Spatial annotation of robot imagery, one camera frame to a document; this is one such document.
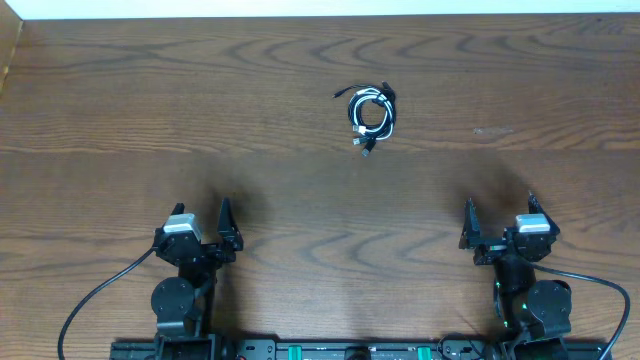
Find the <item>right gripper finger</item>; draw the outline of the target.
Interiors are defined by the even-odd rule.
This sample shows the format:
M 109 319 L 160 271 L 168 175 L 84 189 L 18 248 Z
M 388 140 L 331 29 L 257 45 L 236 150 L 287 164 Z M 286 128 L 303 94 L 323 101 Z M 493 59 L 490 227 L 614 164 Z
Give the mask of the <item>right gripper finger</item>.
M 535 196 L 535 194 L 532 191 L 529 192 L 528 210 L 530 214 L 541 215 L 546 219 L 548 223 L 551 223 L 549 216 L 547 215 L 546 211 L 542 208 L 538 198 Z
M 471 198 L 464 207 L 464 224 L 459 240 L 460 249 L 474 249 L 480 244 L 481 229 L 476 214 L 476 207 Z

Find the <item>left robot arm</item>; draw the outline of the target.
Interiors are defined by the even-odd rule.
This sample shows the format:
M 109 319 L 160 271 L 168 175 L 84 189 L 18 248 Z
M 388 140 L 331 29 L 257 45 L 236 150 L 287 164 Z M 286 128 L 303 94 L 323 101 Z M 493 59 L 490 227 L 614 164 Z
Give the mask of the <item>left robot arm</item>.
M 153 251 L 175 266 L 178 274 L 161 281 L 151 295 L 157 317 L 156 357 L 202 356 L 212 359 L 216 337 L 206 333 L 208 307 L 215 294 L 216 272 L 236 261 L 244 240 L 235 222 L 230 200 L 222 200 L 217 234 L 220 240 L 205 243 L 196 215 L 176 204 L 164 224 L 155 230 Z

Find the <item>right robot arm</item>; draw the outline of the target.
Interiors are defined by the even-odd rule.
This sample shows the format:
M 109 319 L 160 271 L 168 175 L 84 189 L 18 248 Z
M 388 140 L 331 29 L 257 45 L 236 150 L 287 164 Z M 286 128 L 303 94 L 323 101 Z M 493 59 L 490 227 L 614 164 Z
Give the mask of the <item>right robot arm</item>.
M 459 247 L 474 252 L 476 266 L 494 269 L 496 312 L 508 330 L 498 345 L 505 357 L 513 358 L 520 345 L 571 331 L 570 287 L 559 280 L 539 280 L 534 269 L 559 235 L 559 227 L 534 195 L 528 198 L 528 212 L 517 215 L 501 236 L 484 236 L 473 201 L 465 203 Z

